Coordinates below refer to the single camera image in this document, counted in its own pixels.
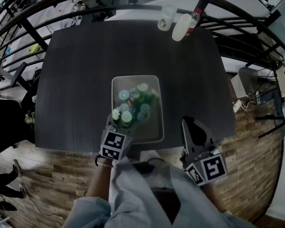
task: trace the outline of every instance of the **flower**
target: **flower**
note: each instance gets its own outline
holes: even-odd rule
[[[125,123],[129,123],[132,120],[132,114],[129,111],[124,111],[122,114],[122,120]]]
[[[139,94],[131,94],[131,97],[133,97],[134,99],[139,98]]]
[[[34,119],[32,117],[30,117],[28,114],[25,114],[25,119],[24,119],[25,123],[27,124],[33,124],[34,123]]]
[[[129,110],[129,105],[126,104],[126,103],[123,103],[123,104],[120,105],[119,110],[121,112],[128,111]]]
[[[130,97],[130,93],[129,91],[123,89],[121,92],[119,92],[118,96],[119,96],[119,99],[126,100]]]
[[[141,106],[141,112],[148,113],[150,111],[150,106],[146,103],[142,104]]]
[[[113,119],[114,119],[114,120],[118,120],[119,115],[120,115],[119,110],[118,110],[117,108],[115,108],[115,109],[112,111],[112,117],[113,117]]]
[[[32,102],[33,102],[33,103],[36,103],[36,98],[37,98],[36,95],[34,95],[34,96],[32,97]]]
[[[155,95],[157,98],[160,96],[155,89],[151,90],[152,94]]]
[[[144,120],[145,118],[146,118],[146,116],[147,116],[147,112],[142,112],[142,111],[140,111],[138,114],[137,114],[137,119],[139,120],[139,121],[142,121],[142,120]]]
[[[138,85],[137,88],[140,91],[146,91],[148,89],[148,85],[147,84],[141,84],[141,85]]]

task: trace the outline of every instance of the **dark wooden table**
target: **dark wooden table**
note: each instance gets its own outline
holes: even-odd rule
[[[209,30],[195,28],[181,42],[156,21],[108,21],[54,32],[43,63],[36,102],[36,146],[97,152],[111,112],[116,76],[156,75],[164,139],[133,145],[150,150],[182,146],[181,118],[195,117],[215,138],[235,133],[227,75]]]

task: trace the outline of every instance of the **cable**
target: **cable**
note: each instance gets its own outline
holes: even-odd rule
[[[246,106],[242,101],[240,101],[240,102],[242,103],[242,105],[243,105],[246,109],[248,108],[248,106],[249,106],[250,103],[254,103],[254,104],[257,105],[257,103],[254,102],[254,101],[249,101],[248,104],[247,104],[247,106]]]
[[[6,202],[5,199],[4,199],[4,197],[3,197],[3,195],[0,194],[0,196],[3,198],[4,202]]]
[[[255,99],[258,99],[258,98],[260,98],[261,96],[264,96],[264,95],[266,95],[267,93],[276,90],[277,88],[278,88],[278,87],[275,87],[275,88],[273,88],[273,89],[271,89],[271,90],[266,91],[265,93],[262,92],[262,93],[258,94],[257,97],[251,99],[251,101],[253,101],[253,100],[255,100]]]
[[[263,85],[264,82],[261,83],[261,85],[257,88],[257,90],[251,95],[250,99],[248,100],[248,102],[251,100],[251,98],[255,95],[255,93],[259,90],[259,88]]]
[[[37,204],[36,204],[29,196],[28,196],[28,198],[29,198],[29,200],[31,200],[31,201],[35,204],[36,208],[39,210],[39,212],[40,212],[41,214],[46,215],[46,216],[56,215],[56,216],[60,217],[61,219],[65,220],[63,217],[61,217],[61,216],[58,215],[58,214],[45,214],[45,213],[41,212],[41,210],[38,208]]]

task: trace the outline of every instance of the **bracelet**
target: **bracelet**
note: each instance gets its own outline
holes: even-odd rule
[[[95,165],[98,167],[98,165],[104,166],[104,167],[110,167],[113,168],[113,165],[107,165],[107,164],[103,164],[103,163],[98,163],[97,160],[98,158],[103,158],[106,159],[105,157],[101,156],[100,154],[96,156],[95,158]]]
[[[113,168],[113,165],[107,165],[107,164],[102,164],[102,163],[97,163],[98,165],[104,166],[104,167],[110,167]]]

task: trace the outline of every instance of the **wooden floor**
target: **wooden floor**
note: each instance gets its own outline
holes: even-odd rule
[[[285,221],[264,215],[257,223],[258,228],[285,228]]]
[[[230,88],[235,102],[233,89]],[[255,116],[273,112],[273,103],[251,104],[247,112],[235,114],[236,135],[222,140],[229,175],[216,182],[228,210],[249,221],[255,220],[268,206],[276,182],[282,136],[279,132],[261,140],[260,133],[274,127],[272,121],[255,122]],[[160,151],[159,154],[175,166],[181,167],[182,148]],[[16,228],[58,228],[72,208],[73,201],[84,195],[95,171],[92,153],[59,152],[36,148],[21,142],[17,149],[0,153],[0,173],[12,170],[17,159],[22,177],[11,183],[19,190],[20,181],[30,199],[9,199],[18,211],[2,212],[10,216]]]

